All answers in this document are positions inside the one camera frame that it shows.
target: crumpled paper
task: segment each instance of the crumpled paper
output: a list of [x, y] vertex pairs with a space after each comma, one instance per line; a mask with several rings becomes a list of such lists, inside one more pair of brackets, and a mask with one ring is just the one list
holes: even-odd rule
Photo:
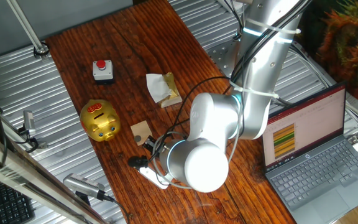
[[161, 74], [146, 74], [147, 88], [155, 103], [171, 95], [171, 89]]

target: metal pole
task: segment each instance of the metal pole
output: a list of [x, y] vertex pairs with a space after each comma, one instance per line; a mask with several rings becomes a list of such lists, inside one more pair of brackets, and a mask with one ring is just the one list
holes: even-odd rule
[[[106, 223], [102, 216], [45, 170], [37, 161], [12, 142], [16, 152], [7, 151], [6, 166], [0, 169], [0, 182], [73, 220]], [[4, 146], [0, 143], [0, 160]], [[40, 191], [29, 188], [35, 186]]]
[[[47, 50], [41, 44], [41, 41], [37, 37], [37, 34], [35, 34], [30, 22], [27, 20], [23, 10], [20, 8], [20, 5], [17, 3], [16, 0], [6, 0], [6, 1], [9, 4], [9, 6], [11, 7], [13, 13], [16, 15], [20, 24], [22, 24], [24, 31], [29, 36], [32, 44], [34, 45], [35, 50], [40, 54], [44, 54]], [[42, 55], [41, 58], [42, 58], [42, 60], [48, 59], [48, 57], [46, 55]]]

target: wooden tabletop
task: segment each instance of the wooden tabletop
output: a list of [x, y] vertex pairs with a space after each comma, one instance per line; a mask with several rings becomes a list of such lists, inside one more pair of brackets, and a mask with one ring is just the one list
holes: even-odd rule
[[[208, 194], [172, 186], [160, 190], [127, 165], [132, 156], [150, 156], [137, 146], [130, 126], [146, 120], [156, 138], [172, 125], [180, 107], [161, 109], [154, 103], [147, 73], [173, 72], [182, 98], [205, 78], [222, 75], [167, 1], [147, 1], [50, 37], [47, 43], [77, 111], [90, 99], [104, 99], [121, 119], [122, 131], [115, 139], [91, 142], [133, 223], [294, 223], [262, 173], [260, 141], [239, 141], [226, 183]], [[95, 84], [92, 63], [101, 59], [112, 60], [115, 84]], [[224, 80], [210, 81], [190, 99], [201, 92], [222, 93], [227, 86]], [[190, 107], [187, 102], [180, 120], [188, 118]], [[177, 130], [188, 128], [185, 124]]]

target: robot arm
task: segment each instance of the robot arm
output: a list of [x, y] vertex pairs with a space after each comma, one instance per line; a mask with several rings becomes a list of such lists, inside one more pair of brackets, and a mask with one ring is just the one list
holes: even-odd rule
[[267, 29], [280, 30], [255, 55], [232, 85], [232, 95], [202, 93], [191, 106], [187, 140], [167, 143], [160, 153], [165, 172], [200, 192], [212, 192], [229, 171], [227, 140], [259, 138], [267, 125], [270, 101], [300, 16], [282, 30], [271, 27], [302, 0], [254, 0], [247, 8], [238, 55]]

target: gold piggy bank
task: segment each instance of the gold piggy bank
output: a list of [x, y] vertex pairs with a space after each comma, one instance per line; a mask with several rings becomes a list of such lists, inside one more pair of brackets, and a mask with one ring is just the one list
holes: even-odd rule
[[95, 141], [112, 140], [121, 130], [116, 110], [106, 100], [90, 100], [81, 110], [82, 127]]

